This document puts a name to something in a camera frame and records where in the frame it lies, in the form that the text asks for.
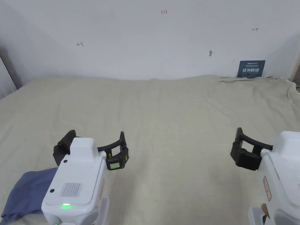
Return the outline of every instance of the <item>wrinkled fabric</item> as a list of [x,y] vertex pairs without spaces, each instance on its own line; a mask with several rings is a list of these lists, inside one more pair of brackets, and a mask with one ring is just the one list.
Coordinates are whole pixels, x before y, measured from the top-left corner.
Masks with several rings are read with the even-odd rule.
[[[105,180],[107,224],[249,225],[249,207],[259,207],[266,192],[257,172],[230,157],[238,127],[267,144],[282,131],[300,131],[295,84],[263,77],[39,78],[0,100],[0,211],[25,171],[56,167],[53,147],[69,130],[97,146],[124,131],[129,160]],[[47,221],[35,214],[13,224]]]
[[56,171],[52,168],[24,173],[8,196],[0,225],[27,214],[42,214],[42,202]]

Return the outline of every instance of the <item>yellow label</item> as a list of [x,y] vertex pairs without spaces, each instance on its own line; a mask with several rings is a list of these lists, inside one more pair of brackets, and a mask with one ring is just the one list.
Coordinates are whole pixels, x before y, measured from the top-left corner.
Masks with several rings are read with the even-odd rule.
[[119,167],[120,167],[119,163],[113,163],[113,164],[110,165],[111,169],[115,169],[115,168],[119,168]]

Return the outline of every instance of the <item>orange sticker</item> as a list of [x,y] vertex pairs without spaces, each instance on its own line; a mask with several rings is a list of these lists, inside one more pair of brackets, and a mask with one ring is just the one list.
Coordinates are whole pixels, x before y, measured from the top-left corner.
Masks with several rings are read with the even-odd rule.
[[102,187],[101,187],[101,191],[100,191],[100,196],[99,196],[100,200],[101,200],[101,198],[102,198],[102,193],[103,193],[103,189],[104,189],[104,184],[105,184],[105,180],[103,179]]
[[271,194],[271,191],[270,191],[269,184],[268,184],[266,176],[263,178],[262,181],[263,181],[263,186],[265,186],[265,192],[267,194],[268,200],[271,201],[272,194]]

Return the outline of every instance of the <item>green led light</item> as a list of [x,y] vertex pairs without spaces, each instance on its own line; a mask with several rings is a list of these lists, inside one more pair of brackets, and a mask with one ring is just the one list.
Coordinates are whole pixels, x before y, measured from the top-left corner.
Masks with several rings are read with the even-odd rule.
[[64,203],[64,204],[62,204],[61,208],[62,209],[70,209],[72,206],[75,206],[75,205],[71,205],[69,203]]
[[62,209],[69,209],[69,208],[71,208],[71,206],[70,205],[62,205],[61,208]]

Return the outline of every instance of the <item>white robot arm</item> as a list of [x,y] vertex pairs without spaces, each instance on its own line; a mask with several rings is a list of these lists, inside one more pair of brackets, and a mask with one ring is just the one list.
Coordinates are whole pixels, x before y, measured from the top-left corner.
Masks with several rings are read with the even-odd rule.
[[[112,149],[120,152],[112,156]],[[124,132],[111,145],[97,148],[94,139],[71,130],[54,147],[59,166],[42,202],[50,225],[105,225],[109,198],[103,195],[108,170],[125,167],[129,159]]]
[[[253,145],[252,152],[242,148],[243,141]],[[251,207],[250,225],[300,225],[300,132],[284,131],[272,146],[238,128],[230,155],[237,166],[258,170],[259,188],[265,193],[262,201],[270,218]]]

